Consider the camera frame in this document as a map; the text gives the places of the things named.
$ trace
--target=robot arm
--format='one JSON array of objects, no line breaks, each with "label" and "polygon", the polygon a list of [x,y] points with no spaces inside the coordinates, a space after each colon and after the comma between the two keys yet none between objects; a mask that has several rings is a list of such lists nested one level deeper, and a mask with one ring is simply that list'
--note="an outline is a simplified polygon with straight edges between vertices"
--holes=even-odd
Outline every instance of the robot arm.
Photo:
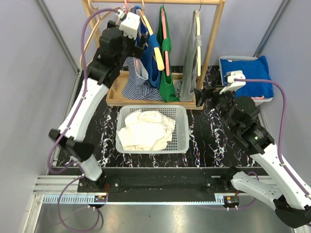
[{"label": "robot arm", "polygon": [[[81,91],[69,115],[58,129],[50,130],[49,136],[65,149],[72,160],[77,162],[91,181],[97,181],[102,169],[97,165],[93,155],[94,145],[83,142],[88,124],[103,97],[107,94],[112,83],[120,75],[127,57],[140,58],[144,50],[146,35],[142,35],[139,46],[136,46],[136,37],[140,18],[131,12],[124,14],[119,11],[122,22],[118,26],[109,21],[107,29],[103,31],[93,61],[87,66],[88,79],[84,81]],[[68,128],[72,116],[76,115]]]},{"label": "robot arm", "polygon": [[294,181],[294,178],[310,193],[311,188],[299,177],[294,169],[283,158],[281,164],[274,139],[260,124],[256,122],[259,114],[250,97],[235,98],[234,91],[244,86],[246,82],[236,82],[235,79],[245,79],[241,71],[226,74],[228,86],[207,87],[195,90],[197,106],[211,98],[225,125],[229,128],[235,142],[243,148],[268,173],[277,187],[270,187],[232,167],[222,176],[223,182],[243,191],[270,206],[277,216],[288,226],[297,228],[311,222],[311,195],[305,192]]}]

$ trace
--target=gray shirt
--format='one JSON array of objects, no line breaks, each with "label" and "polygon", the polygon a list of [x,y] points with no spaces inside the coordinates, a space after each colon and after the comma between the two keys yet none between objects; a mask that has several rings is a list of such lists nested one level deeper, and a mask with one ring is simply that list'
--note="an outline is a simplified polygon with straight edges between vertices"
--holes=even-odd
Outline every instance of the gray shirt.
[{"label": "gray shirt", "polygon": [[183,79],[175,82],[175,95],[182,102],[193,101],[196,78],[198,76],[198,64],[196,53],[198,46],[202,45],[201,35],[196,35],[196,18],[193,12],[191,30],[187,42],[186,56],[184,60]]}]

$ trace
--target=garment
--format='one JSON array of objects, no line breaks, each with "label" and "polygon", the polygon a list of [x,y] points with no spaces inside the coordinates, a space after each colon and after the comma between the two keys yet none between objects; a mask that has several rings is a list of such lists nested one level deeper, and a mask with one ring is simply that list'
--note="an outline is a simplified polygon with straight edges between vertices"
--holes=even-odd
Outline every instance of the garment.
[{"label": "garment", "polygon": [[[137,9],[141,9],[139,6],[134,7],[134,13],[136,14]],[[140,23],[140,32],[142,34],[146,34],[148,32],[148,29],[143,25],[143,23]],[[147,36],[146,43],[148,46],[145,47],[144,52],[142,53],[141,62],[143,63],[144,67],[146,68],[148,72],[148,82],[151,86],[156,87],[159,89],[160,87],[160,72],[157,68],[156,61],[154,59],[154,48],[159,47],[159,43],[156,40],[156,36],[153,34],[151,36]]]},{"label": "garment", "polygon": [[196,13],[193,12],[191,30],[187,42],[184,60],[183,79],[175,82],[175,95],[183,102],[193,101],[196,78],[198,76],[198,63],[196,60],[197,48],[202,46],[201,35],[196,35]]},{"label": "garment", "polygon": [[137,110],[125,118],[117,132],[124,150],[164,150],[173,138],[175,120],[159,111]]},{"label": "garment", "polygon": [[[160,14],[159,14],[159,28],[157,31],[156,39],[159,42],[159,45],[161,47],[161,53],[163,59],[165,59],[165,51],[170,52],[172,50],[172,45],[171,45],[171,39],[170,39],[170,32],[169,32],[169,25],[167,23],[167,17],[165,13],[165,24],[166,24],[166,33],[167,33],[167,38],[163,39],[163,27],[162,27],[162,20],[161,20],[161,9],[164,10],[164,7],[160,7]],[[175,96],[175,88],[173,84],[173,78],[172,78],[172,70],[171,70],[171,63],[170,64],[170,75],[167,76],[166,72],[163,70],[161,71],[161,82],[160,82],[160,95],[162,96],[163,102],[168,102],[168,101],[179,101],[179,98]]]},{"label": "garment", "polygon": [[159,89],[147,83],[148,72],[140,59],[127,57],[128,81],[122,91],[122,95],[129,100],[162,100]]},{"label": "garment", "polygon": [[[271,80],[269,76],[268,62],[265,56],[261,56],[254,61],[232,61],[220,59],[220,63],[222,65],[224,84],[226,84],[226,73],[236,70],[242,70],[246,79]],[[266,98],[271,98],[273,95],[273,87],[271,83],[246,83],[245,86],[236,91],[235,96],[265,96]]]}]

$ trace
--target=gray plastic basket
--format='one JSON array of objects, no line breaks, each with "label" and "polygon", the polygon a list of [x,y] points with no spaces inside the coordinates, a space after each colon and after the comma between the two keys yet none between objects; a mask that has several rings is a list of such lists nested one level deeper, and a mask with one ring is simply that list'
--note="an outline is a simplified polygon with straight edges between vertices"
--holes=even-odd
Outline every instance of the gray plastic basket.
[{"label": "gray plastic basket", "polygon": [[136,150],[124,150],[118,134],[116,134],[116,149],[120,153],[130,154],[168,154],[168,153],[184,153],[189,148],[189,126],[188,116],[186,109],[179,105],[128,105],[120,109],[117,131],[125,127],[125,118],[131,112],[140,110],[142,112],[158,110],[163,115],[174,119],[176,121],[175,130],[173,132],[173,139],[168,142],[165,150],[149,150],[149,151],[136,151]]},{"label": "gray plastic basket", "polygon": [[[222,79],[222,84],[224,85],[224,75],[223,74],[223,69],[222,69],[222,63],[220,62],[220,60],[232,60],[232,61],[254,61],[256,59],[258,59],[257,57],[247,57],[247,56],[221,56],[219,58],[219,68],[220,68],[220,76]],[[262,99],[262,100],[253,100],[255,102],[255,105],[258,106],[260,104],[262,104],[263,102],[270,102],[272,100],[272,98],[267,98],[267,99]]]}]

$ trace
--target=green shirt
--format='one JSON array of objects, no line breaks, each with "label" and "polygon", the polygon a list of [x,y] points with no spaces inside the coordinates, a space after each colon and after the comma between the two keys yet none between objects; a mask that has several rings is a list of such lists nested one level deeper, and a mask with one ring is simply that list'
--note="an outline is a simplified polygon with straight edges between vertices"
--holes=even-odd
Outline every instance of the green shirt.
[{"label": "green shirt", "polygon": [[[163,8],[164,14],[165,14],[165,24],[166,24],[166,35],[167,38],[163,39],[163,27],[162,27],[162,20],[161,20],[161,9]],[[172,50],[172,45],[171,45],[171,39],[170,39],[170,31],[169,31],[169,25],[167,23],[167,17],[166,17],[166,12],[163,6],[160,7],[160,14],[159,14],[159,29],[157,31],[156,39],[160,45],[160,50],[162,52],[162,58],[164,60],[165,64],[165,51],[169,52],[169,57],[170,57],[170,52]],[[172,79],[172,71],[171,71],[171,63],[170,64],[170,75],[167,76],[165,70],[161,71],[161,82],[160,82],[160,95],[163,99],[164,102],[169,102],[169,101],[179,101],[179,98],[175,96],[175,88],[173,84],[173,79]]]}]

